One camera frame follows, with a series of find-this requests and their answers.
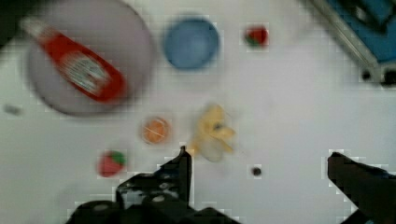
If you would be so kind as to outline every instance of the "ketchup bottle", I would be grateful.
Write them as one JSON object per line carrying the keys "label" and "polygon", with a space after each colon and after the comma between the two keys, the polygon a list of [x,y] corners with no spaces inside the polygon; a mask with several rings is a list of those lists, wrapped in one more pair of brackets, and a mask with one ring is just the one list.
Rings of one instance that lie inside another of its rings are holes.
{"label": "ketchup bottle", "polygon": [[92,50],[37,18],[22,20],[21,28],[47,52],[62,77],[94,101],[109,104],[125,94],[124,76]]}

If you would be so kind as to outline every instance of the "white table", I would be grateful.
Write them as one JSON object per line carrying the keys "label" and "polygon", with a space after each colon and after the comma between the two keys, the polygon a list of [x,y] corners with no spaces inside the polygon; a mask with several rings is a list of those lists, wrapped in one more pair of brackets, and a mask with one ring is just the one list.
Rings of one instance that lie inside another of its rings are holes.
{"label": "white table", "polygon": [[[177,76],[160,55],[145,96],[100,119],[70,118],[43,105],[25,83],[26,40],[14,39],[2,49],[0,104],[23,110],[18,117],[0,113],[3,223],[64,223],[83,202],[112,200],[119,183],[175,157],[210,102],[229,112],[237,131],[235,153],[220,163],[194,160],[195,209],[213,206],[246,224],[339,223],[355,208],[329,186],[332,149],[395,170],[393,91],[359,82],[357,65],[294,1],[214,2],[128,2],[157,42],[177,14],[208,15],[222,32],[223,53],[208,78]],[[254,22],[270,29],[264,52],[251,52],[241,42]],[[173,141],[148,146],[138,136],[141,121],[163,113],[172,119]],[[105,179],[95,163],[111,145],[128,146],[128,169]],[[262,166],[260,179],[249,172],[255,164]]]}

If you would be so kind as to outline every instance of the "bottle label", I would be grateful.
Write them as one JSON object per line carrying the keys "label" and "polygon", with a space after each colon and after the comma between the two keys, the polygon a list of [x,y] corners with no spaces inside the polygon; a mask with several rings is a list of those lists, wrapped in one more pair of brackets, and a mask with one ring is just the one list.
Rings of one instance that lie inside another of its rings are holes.
{"label": "bottle label", "polygon": [[81,90],[99,96],[110,82],[108,72],[94,58],[81,52],[67,54],[62,59],[62,73]]}

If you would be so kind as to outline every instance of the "orange slice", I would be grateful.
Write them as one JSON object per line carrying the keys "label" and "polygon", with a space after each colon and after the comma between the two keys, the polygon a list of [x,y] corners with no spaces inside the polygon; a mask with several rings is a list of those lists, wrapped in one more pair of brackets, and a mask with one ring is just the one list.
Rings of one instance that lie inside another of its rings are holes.
{"label": "orange slice", "polygon": [[169,124],[161,118],[150,119],[143,128],[143,138],[147,143],[159,144],[169,136]]}

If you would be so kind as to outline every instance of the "strawberry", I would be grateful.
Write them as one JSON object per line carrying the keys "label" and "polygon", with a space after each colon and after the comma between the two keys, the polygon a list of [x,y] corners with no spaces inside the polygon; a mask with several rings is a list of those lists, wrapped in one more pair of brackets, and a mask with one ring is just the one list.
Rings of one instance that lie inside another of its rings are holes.
{"label": "strawberry", "polygon": [[268,31],[264,26],[247,29],[245,40],[251,47],[264,47],[268,44]]}
{"label": "strawberry", "polygon": [[125,165],[125,156],[118,151],[108,151],[99,160],[98,173],[103,177],[115,175]]}

